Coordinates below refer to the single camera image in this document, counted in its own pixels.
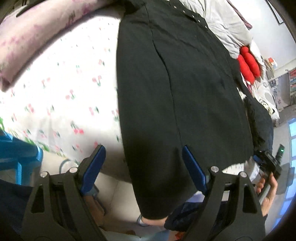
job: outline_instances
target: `human hand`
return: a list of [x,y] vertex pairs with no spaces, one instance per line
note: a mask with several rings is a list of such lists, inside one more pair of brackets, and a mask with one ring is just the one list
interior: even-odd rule
[[[256,192],[257,193],[261,193],[263,187],[265,184],[265,179],[261,178],[259,180],[259,182],[256,185]],[[270,174],[269,176],[269,184],[270,184],[270,190],[268,192],[268,194],[266,195],[266,198],[263,200],[262,204],[261,204],[261,211],[262,211],[262,215],[266,216],[271,208],[272,202],[274,201],[274,198],[276,196],[276,190],[278,187],[278,183],[276,181],[276,179],[274,178],[273,173]]]

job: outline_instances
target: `window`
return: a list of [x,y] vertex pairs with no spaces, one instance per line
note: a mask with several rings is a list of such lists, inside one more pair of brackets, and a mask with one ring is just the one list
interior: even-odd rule
[[281,220],[280,218],[278,218],[278,219],[276,220],[276,223],[274,224],[274,228],[278,225],[278,223],[279,223],[280,220]]
[[291,167],[295,167],[294,173],[296,173],[296,160],[293,160],[291,163]]
[[290,206],[291,202],[292,202],[292,200],[290,200],[290,201],[285,201],[285,202],[284,202],[284,205],[283,205],[283,207],[282,207],[282,209],[281,209],[280,215],[284,215],[284,214],[285,214],[285,212],[287,211],[287,209],[288,209],[288,207]]
[[295,193],[296,193],[296,181],[294,180],[293,184],[288,187],[286,199],[294,197]]
[[292,157],[296,156],[296,138],[291,140]]
[[292,137],[296,136],[296,122],[289,124],[289,128],[290,128],[290,135]]

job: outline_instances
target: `wall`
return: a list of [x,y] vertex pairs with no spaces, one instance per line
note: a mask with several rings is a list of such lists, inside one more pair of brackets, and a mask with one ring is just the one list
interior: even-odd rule
[[281,98],[283,100],[283,107],[290,105],[290,79],[288,74],[284,74],[281,77],[279,77],[279,84],[278,89],[281,92]]
[[274,72],[274,76],[275,77],[281,76],[281,75],[287,73],[286,69],[292,70],[294,68],[296,68],[296,59],[293,59],[291,62],[287,63],[286,65],[284,65],[281,68],[277,68]]
[[272,57],[278,68],[296,59],[296,43],[283,23],[278,25],[265,0],[231,0],[244,18],[264,58]]

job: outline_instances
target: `picture frame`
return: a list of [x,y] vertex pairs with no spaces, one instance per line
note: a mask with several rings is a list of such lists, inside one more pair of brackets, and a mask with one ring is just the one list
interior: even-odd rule
[[277,12],[277,10],[271,5],[271,3],[266,0],[268,6],[270,7],[270,10],[272,11],[272,13],[274,14],[274,17],[276,18],[277,22],[279,25],[283,24],[284,21],[283,19],[281,18],[281,16],[279,15],[279,13]]

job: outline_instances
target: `white wall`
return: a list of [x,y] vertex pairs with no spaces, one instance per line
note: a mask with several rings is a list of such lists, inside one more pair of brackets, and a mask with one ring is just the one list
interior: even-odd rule
[[279,77],[279,76],[287,73],[286,69],[292,70],[294,68],[296,68],[296,59],[293,59],[291,62],[287,63],[286,65],[284,65],[281,68],[277,68],[274,72],[274,76]]
[[296,59],[296,43],[288,28],[279,25],[265,0],[231,0],[253,26],[250,32],[264,58],[272,57],[278,68]]

